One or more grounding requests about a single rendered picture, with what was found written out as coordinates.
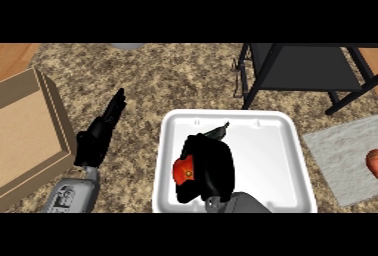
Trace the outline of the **grey round object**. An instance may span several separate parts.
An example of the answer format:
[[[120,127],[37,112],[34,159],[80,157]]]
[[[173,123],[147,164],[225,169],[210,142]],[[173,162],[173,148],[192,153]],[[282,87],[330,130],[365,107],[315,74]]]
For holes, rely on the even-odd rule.
[[[145,43],[111,43],[111,46],[120,50],[135,50],[139,49]]]

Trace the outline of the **white square tray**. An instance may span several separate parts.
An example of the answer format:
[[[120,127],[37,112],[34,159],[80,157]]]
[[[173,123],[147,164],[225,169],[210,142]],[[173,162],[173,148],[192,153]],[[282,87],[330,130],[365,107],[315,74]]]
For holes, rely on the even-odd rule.
[[[152,192],[155,213],[203,213],[206,202],[178,201],[173,163],[191,135],[226,128],[235,164],[235,190],[275,213],[315,213],[308,167],[294,122],[279,111],[176,109],[163,119]]]

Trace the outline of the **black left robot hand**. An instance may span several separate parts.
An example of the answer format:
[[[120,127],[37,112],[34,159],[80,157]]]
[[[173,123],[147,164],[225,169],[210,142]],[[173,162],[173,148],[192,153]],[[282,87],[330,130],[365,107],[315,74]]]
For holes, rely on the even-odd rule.
[[[93,120],[88,130],[80,131],[77,134],[76,166],[101,166],[110,148],[113,131],[124,108],[124,89],[120,88],[110,101],[104,115]]]

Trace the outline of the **grey cloth mat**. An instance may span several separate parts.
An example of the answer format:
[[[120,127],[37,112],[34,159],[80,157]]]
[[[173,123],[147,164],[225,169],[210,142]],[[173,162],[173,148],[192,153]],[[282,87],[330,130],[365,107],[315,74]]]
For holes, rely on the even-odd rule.
[[[378,196],[367,155],[378,149],[378,115],[303,136],[341,207]]]

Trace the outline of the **orange-red round object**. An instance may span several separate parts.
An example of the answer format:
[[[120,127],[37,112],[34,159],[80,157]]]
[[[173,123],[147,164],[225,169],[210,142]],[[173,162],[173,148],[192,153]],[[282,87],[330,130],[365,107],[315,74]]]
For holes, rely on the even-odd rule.
[[[367,167],[378,179],[378,149],[374,149],[367,154]]]

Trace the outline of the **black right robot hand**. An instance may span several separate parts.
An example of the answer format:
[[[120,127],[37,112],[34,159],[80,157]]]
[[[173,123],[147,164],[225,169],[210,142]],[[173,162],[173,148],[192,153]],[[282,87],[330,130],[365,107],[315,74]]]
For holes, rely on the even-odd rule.
[[[235,165],[228,144],[222,141],[229,124],[206,133],[189,135],[179,159],[192,156],[195,179],[176,184],[178,201],[189,203],[197,197],[206,201],[219,196],[228,202],[235,189]]]

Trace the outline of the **black tiered shelf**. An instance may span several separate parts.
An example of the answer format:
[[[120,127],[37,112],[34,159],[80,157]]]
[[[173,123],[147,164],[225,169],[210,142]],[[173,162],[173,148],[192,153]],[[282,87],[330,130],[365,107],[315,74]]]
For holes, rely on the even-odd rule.
[[[243,109],[260,90],[327,92],[334,114],[375,86],[378,72],[361,49],[378,43],[244,43],[235,70],[241,73]]]

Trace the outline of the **red tomato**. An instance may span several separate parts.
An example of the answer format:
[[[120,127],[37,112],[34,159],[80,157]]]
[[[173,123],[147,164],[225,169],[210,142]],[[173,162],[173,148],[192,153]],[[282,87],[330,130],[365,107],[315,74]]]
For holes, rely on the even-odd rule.
[[[178,185],[182,185],[186,181],[194,180],[194,160],[188,155],[186,159],[178,159],[173,164],[173,179]]]

